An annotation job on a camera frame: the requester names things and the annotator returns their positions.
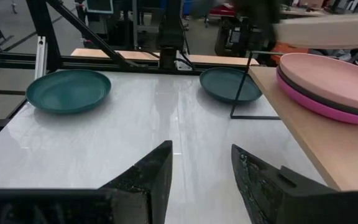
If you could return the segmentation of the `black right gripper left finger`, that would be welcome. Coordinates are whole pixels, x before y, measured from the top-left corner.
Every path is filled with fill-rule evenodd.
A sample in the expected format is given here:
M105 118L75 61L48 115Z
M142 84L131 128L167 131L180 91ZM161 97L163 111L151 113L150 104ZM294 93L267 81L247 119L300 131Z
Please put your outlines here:
M164 224L173 143L98 189L0 189L0 224Z

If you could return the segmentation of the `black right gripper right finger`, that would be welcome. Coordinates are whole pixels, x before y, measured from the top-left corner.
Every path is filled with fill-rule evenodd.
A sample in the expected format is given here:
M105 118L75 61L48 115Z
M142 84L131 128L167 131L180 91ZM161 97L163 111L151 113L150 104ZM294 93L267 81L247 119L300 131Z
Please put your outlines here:
M358 191L337 191L232 145L234 176L252 224L358 224Z

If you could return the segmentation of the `beige round plate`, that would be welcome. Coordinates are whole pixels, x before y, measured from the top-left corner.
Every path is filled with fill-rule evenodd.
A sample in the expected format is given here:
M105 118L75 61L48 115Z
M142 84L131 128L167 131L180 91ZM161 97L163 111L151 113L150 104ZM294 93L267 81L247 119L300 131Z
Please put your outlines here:
M277 40L310 49L358 49L358 14L285 19L274 25Z

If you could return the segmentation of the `light pink round plate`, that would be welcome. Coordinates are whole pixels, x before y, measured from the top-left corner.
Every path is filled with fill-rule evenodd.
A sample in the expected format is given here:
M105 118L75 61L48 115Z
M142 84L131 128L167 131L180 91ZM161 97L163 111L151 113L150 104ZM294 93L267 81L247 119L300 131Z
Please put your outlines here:
M292 82L327 100L358 109L358 66L321 55L290 53L279 67Z

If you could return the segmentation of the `hot pink round plate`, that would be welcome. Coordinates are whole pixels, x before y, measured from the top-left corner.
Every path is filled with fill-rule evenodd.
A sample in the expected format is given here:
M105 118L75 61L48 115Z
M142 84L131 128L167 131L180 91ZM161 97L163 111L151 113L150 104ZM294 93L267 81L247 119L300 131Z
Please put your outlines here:
M281 90L283 90L286 95L297 102L302 107L315 112L321 116L340 121L343 123L349 124L358 124L358 115L346 113L334 108L330 108L324 104L318 103L317 101L308 98L305 95L302 95L295 89L293 89L289 84L287 84L284 79L276 72L277 83Z

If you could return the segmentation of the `dark grey round plate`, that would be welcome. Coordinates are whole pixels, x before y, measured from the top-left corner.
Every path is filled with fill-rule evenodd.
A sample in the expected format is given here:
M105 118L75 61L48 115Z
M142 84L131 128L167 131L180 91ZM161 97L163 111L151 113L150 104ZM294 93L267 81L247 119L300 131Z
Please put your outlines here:
M321 103L325 106L328 106L330 108L334 108L337 109L339 111L343 111L346 113L350 113L350 114L355 114L358 115L358 108L353 108L351 106L346 106L346 105L342 105L340 103L336 103L334 101L331 101L329 99L323 98L322 96L319 96L315 93L312 93L306 89L304 89L303 87L299 86L298 84L296 84L295 82L293 82L292 80L290 80L282 71L282 69L278 66L276 68L276 71L278 72L279 76L282 78L282 80L288 84L290 87L292 87L294 90L298 91L299 93L301 93L302 95L307 96L308 98L317 101L318 103Z

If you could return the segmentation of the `wooden shelf with black legs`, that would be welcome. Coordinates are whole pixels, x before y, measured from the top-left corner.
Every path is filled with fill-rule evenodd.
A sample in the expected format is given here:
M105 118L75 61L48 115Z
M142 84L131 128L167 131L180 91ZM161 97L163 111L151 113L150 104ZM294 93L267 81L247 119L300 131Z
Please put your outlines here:
M284 94L275 69L240 59L240 67L255 81L324 181L337 190L358 190L358 125L311 112Z

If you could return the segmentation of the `black equipment cart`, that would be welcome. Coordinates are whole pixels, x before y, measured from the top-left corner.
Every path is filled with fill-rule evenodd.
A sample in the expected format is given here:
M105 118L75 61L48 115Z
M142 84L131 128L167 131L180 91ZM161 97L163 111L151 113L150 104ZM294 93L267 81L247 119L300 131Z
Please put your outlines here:
M245 57L249 35L247 17L222 17L214 46L217 56Z

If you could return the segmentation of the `dark teal round plate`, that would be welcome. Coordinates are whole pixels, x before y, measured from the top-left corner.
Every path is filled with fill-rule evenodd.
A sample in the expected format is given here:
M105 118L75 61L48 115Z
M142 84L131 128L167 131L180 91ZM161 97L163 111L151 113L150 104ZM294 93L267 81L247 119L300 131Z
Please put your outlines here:
M258 100L262 92L249 75L243 71L228 67L215 67L205 70L200 75L200 85L205 92L223 103L235 102L242 78L245 77L237 104Z

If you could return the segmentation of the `green round plate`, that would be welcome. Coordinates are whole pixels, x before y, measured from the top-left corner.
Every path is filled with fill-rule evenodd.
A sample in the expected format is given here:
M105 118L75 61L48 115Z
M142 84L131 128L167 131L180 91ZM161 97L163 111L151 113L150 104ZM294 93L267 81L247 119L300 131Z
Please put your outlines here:
M25 91L34 107L53 114L75 114L99 106L111 91L110 79L92 70L60 70L33 81Z

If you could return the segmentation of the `silver aluminium profile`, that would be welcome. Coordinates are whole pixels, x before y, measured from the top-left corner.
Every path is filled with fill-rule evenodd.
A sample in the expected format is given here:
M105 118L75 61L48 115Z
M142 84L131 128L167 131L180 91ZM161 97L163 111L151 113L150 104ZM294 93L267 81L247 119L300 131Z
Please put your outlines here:
M35 60L35 79L45 75L47 66L47 40L45 36L38 36L37 39L37 53Z

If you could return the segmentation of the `monitor with teal frame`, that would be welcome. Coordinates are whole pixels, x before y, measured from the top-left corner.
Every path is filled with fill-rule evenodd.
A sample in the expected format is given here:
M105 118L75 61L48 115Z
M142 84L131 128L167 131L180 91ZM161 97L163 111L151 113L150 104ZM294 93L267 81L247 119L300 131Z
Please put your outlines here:
M114 14L112 0L85 0L85 8L92 13Z

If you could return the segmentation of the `black metal table frame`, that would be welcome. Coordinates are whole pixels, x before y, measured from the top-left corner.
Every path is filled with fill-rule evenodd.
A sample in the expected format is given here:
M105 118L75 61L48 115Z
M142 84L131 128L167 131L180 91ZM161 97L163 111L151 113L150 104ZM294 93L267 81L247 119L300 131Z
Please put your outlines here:
M101 40L95 33L91 32L83 22L80 21L73 13L71 13L61 2L61 0L26 0L29 7L32 20L35 24L37 34L45 36L47 40L47 66L45 75L60 70L92 70L99 73L104 72L121 72L121 73L135 73L140 74L161 74L161 75L186 75L186 76L200 76L205 70L215 67L228 67L234 69L241 69L245 75L245 69L241 68L239 64L229 63L204 63L204 62L190 62L184 60L183 63L191 67L190 71L177 69L162 69L159 67L159 57L157 62L150 59L125 59L119 53L111 50L107 44ZM89 36L107 56L105 58L98 57L63 57L58 48L57 39L53 25L48 13L48 6L52 6L62 17L69 23L75 26L81 33ZM0 68L14 68L14 69L34 69L35 71L36 54L13 54L0 53ZM25 91L11 91L0 90L0 95L19 95L25 97ZM5 119L0 119L0 132L11 121L13 117L22 109L22 107L29 103L25 99L18 104L18 106Z

